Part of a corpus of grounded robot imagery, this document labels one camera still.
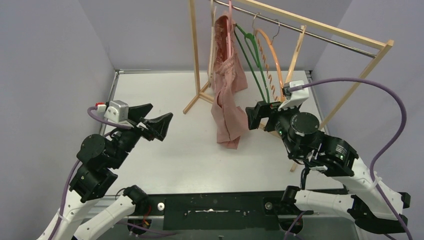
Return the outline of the pink shorts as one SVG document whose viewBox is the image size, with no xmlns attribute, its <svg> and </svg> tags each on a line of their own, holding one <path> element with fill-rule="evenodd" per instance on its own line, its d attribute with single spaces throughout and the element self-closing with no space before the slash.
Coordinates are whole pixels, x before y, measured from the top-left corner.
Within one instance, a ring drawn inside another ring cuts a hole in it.
<svg viewBox="0 0 424 240">
<path fill-rule="evenodd" d="M 235 44 L 234 21 L 230 29 L 231 52 L 228 53 L 228 20 L 229 14 L 225 13 L 214 23 L 214 80 L 211 83 L 214 99 L 211 114 L 217 126 L 216 142 L 228 149 L 237 149 L 241 136 L 249 129 L 247 114 L 236 104 L 235 94 L 247 89 L 248 82 Z"/>
</svg>

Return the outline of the pink plastic hanger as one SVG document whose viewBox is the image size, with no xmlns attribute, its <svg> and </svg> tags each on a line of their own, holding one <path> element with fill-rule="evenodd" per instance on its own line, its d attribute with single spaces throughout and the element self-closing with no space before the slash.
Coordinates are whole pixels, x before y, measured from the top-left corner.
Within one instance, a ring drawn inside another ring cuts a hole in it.
<svg viewBox="0 0 424 240">
<path fill-rule="evenodd" d="M 232 0 L 228 0 L 228 14 L 227 14 L 227 21 L 226 21 L 227 58 L 228 59 L 232 56 L 232 40 L 231 40 L 232 9 L 233 9 Z"/>
</svg>

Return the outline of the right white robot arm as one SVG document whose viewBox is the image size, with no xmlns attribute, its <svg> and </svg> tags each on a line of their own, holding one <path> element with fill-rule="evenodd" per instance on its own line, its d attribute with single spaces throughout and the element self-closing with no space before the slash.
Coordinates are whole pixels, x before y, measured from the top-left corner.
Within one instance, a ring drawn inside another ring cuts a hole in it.
<svg viewBox="0 0 424 240">
<path fill-rule="evenodd" d="M 266 118 L 264 130 L 279 134 L 290 160 L 340 182 L 347 190 L 346 194 L 330 194 L 288 186 L 280 201 L 285 212 L 327 212 L 374 234 L 405 232 L 408 219 L 402 212 L 410 206 L 410 195 L 390 189 L 371 174 L 345 140 L 318 129 L 315 115 L 301 112 L 297 106 L 279 110 L 277 103 L 264 101 L 245 111 L 250 130 Z"/>
</svg>

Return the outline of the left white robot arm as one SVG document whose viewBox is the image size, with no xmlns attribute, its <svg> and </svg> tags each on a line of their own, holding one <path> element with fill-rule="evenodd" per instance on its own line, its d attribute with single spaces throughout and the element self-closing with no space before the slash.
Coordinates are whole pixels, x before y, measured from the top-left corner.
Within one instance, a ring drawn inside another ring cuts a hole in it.
<svg viewBox="0 0 424 240">
<path fill-rule="evenodd" d="M 138 186 L 124 188 L 123 194 L 106 209 L 86 220 L 90 210 L 105 196 L 118 178 L 119 169 L 140 139 L 163 141 L 173 118 L 171 112 L 147 118 L 150 103 L 129 106 L 120 100 L 99 102 L 87 109 L 96 121 L 111 126 L 105 135 L 87 136 L 76 155 L 62 192 L 60 206 L 42 240 L 95 240 L 123 218 L 149 214 L 148 195 Z"/>
</svg>

